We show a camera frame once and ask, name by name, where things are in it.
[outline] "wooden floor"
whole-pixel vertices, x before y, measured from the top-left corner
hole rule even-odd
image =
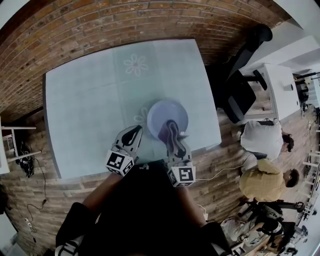
[[[222,111],[218,112],[222,143],[218,148],[206,153],[198,153],[193,157],[193,164],[197,167],[197,178],[211,178],[224,168],[241,166],[250,155],[245,152],[238,141],[232,137],[232,131],[237,126],[232,124]],[[294,150],[291,153],[282,153],[275,163],[283,170],[295,168],[303,173],[302,161],[310,150],[318,150],[319,141],[316,138],[318,125],[314,123],[315,117],[312,109],[305,117],[299,112],[290,116],[283,123],[283,130],[291,133],[294,138]],[[309,133],[308,123],[312,127]],[[29,207],[36,229],[34,244],[30,230],[24,218],[32,219],[27,211],[27,204],[41,206],[45,198],[44,177],[38,163],[35,161],[34,176],[26,178],[21,168],[15,163],[11,164],[11,172],[0,176],[0,184],[6,187],[11,210],[8,215],[19,230],[18,244],[26,253],[43,255],[46,249],[55,248],[55,236],[59,230],[72,203],[82,202],[107,177],[107,173],[79,177],[75,179],[58,179],[52,156],[47,144],[46,131],[43,122],[43,113],[38,113],[28,120],[28,125],[37,126],[36,133],[28,137],[27,142],[33,151],[41,150],[43,153],[36,156],[46,178],[47,202],[42,210]],[[191,188],[195,201],[206,208],[210,221],[221,222],[227,216],[237,213],[238,199],[242,196],[239,190],[238,169],[229,169],[220,173],[215,179],[196,182]],[[297,188],[287,189],[283,198],[290,202],[305,201],[299,195]],[[286,218],[295,219],[296,213],[285,213]]]

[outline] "person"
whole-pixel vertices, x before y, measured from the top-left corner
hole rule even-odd
[[[298,184],[299,172],[290,169],[283,173],[269,159],[257,161],[257,168],[245,171],[240,178],[241,192],[249,199],[258,202],[277,201],[285,187],[292,188]]]
[[[274,237],[281,235],[284,231],[280,222],[264,215],[256,216],[246,223],[233,217],[227,218],[221,223],[221,227],[226,237],[234,242],[241,242],[248,238],[245,241],[248,247],[256,246],[261,241],[263,234]]]
[[[163,161],[110,174],[72,205],[56,246],[56,255],[232,255],[220,225],[206,222],[188,188],[172,186]]]
[[[255,154],[261,153],[273,161],[280,152],[291,152],[295,142],[292,135],[282,131],[278,119],[273,121],[249,121],[240,136],[241,146]]]

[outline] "plate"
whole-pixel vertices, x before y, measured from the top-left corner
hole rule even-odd
[[[154,104],[148,113],[146,124],[149,132],[159,140],[158,134],[163,124],[173,120],[179,127],[180,132],[185,132],[188,127],[189,118],[185,108],[174,100],[161,100]]]

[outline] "office chair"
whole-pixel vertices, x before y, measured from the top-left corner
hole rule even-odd
[[[248,82],[260,82],[262,88],[267,90],[267,84],[258,70],[253,71],[254,76],[243,76],[239,69],[248,63],[264,41],[268,42],[272,37],[268,26],[258,24],[249,32],[246,43],[227,63],[220,67],[205,67],[215,106],[222,108],[234,124],[245,118],[256,101],[256,95]]]

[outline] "white cable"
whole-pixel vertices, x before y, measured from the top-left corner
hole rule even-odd
[[[210,181],[210,180],[213,180],[215,177],[217,177],[222,171],[224,171],[224,170],[234,170],[234,169],[237,169],[237,168],[239,168],[239,167],[243,167],[244,166],[244,164],[245,164],[245,162],[250,158],[250,157],[254,157],[255,155],[254,154],[251,154],[251,155],[249,155],[248,157],[247,157],[247,159],[243,162],[243,164],[242,165],[239,165],[239,166],[237,166],[237,167],[235,167],[235,168],[224,168],[224,169],[222,169],[221,171],[219,171],[216,175],[214,175],[212,178],[196,178],[195,180],[196,181]]]
[[[204,214],[207,214],[207,209],[206,208],[204,208],[202,205],[200,205],[200,204],[196,204],[197,206],[200,206],[202,209],[204,209]]]

